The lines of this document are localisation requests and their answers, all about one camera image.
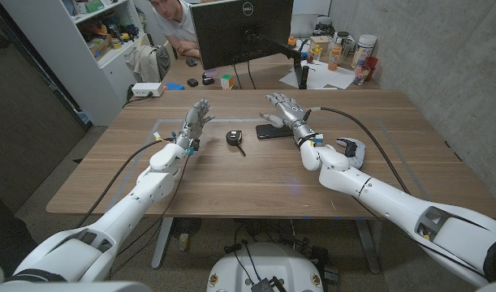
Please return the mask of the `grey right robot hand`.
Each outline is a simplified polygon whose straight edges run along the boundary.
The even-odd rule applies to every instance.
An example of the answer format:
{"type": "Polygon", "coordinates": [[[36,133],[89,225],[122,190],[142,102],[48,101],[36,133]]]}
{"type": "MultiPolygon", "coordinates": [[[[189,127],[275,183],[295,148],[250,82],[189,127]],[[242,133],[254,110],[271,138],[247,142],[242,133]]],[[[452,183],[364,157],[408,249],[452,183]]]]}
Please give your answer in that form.
{"type": "Polygon", "coordinates": [[[288,127],[292,130],[294,141],[298,147],[316,135],[305,121],[305,111],[296,103],[295,99],[277,92],[266,94],[265,98],[275,107],[277,114],[260,113],[260,116],[274,127],[288,127]]]}

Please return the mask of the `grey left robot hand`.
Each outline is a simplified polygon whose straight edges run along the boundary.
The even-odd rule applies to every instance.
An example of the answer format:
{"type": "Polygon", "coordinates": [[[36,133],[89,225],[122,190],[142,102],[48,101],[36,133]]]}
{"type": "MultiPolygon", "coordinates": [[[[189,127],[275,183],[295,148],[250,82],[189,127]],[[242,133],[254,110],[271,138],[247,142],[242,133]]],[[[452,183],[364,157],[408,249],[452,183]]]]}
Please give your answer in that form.
{"type": "Polygon", "coordinates": [[[201,134],[204,125],[215,118],[214,115],[206,117],[209,112],[209,101],[201,99],[187,112],[175,142],[179,146],[188,146],[190,140],[197,140],[201,134]]]}

